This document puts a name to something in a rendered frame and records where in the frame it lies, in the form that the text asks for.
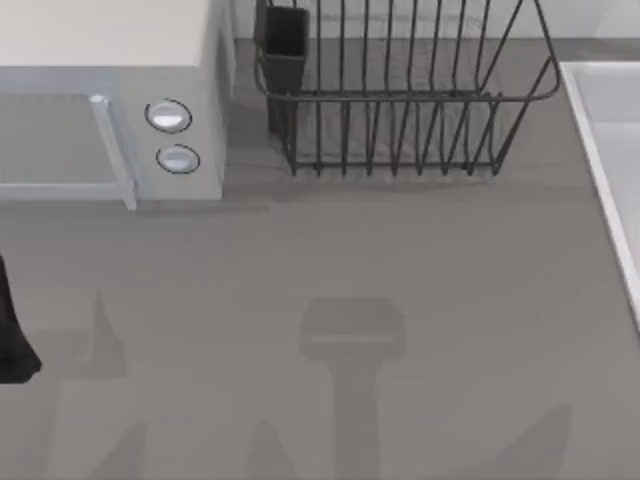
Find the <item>silver microwave knob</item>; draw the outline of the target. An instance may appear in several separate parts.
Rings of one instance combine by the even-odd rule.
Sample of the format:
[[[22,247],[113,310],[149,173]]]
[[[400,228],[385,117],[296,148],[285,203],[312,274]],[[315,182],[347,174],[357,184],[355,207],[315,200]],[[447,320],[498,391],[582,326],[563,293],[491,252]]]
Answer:
[[[151,127],[166,134],[184,132],[193,121],[189,108],[184,103],[170,98],[147,104],[144,117]]]
[[[189,175],[201,164],[199,154],[183,144],[160,148],[155,154],[155,160],[162,170],[172,175]]]

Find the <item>black cutlery holder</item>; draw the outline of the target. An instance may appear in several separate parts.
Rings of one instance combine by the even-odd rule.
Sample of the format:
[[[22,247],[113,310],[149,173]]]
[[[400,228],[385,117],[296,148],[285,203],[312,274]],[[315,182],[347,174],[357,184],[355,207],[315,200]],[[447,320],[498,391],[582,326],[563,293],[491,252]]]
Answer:
[[[310,12],[298,6],[279,6],[271,0],[255,0],[254,43],[258,65],[266,85],[268,129],[285,137],[290,111],[303,84],[308,58]]]

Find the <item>microwave oven door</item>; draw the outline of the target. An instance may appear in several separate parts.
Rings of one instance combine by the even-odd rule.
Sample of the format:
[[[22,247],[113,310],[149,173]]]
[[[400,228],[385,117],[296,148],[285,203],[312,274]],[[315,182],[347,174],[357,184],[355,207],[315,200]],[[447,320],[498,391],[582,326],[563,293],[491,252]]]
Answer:
[[[138,208],[135,174],[102,94],[0,95],[0,202],[121,201]]]

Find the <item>pale microwave oven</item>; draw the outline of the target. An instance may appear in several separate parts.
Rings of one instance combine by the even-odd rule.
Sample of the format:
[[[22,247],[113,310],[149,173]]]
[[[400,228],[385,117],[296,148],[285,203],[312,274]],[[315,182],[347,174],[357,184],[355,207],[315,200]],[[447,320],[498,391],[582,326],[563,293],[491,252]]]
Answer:
[[[0,0],[0,95],[102,94],[114,102],[139,206],[215,202],[223,194],[236,53],[230,0]],[[184,103],[191,126],[155,130],[145,106]],[[189,175],[155,160],[183,144]]]

